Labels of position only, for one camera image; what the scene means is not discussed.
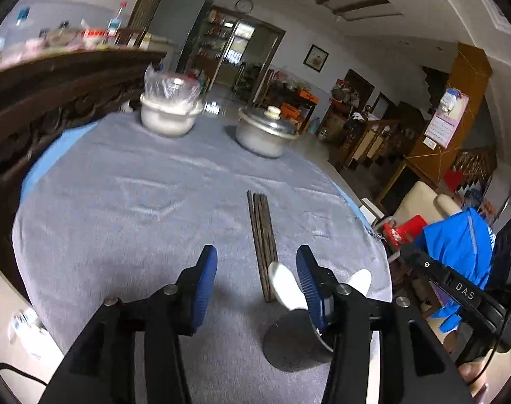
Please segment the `person right hand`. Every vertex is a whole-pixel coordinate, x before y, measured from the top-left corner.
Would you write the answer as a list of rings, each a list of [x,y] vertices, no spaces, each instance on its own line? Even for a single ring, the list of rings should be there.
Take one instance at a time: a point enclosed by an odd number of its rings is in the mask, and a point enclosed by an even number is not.
[[[486,373],[483,372],[485,362],[483,359],[476,359],[461,365],[458,370],[468,385],[469,392],[475,398],[477,395],[484,395],[489,386]]]

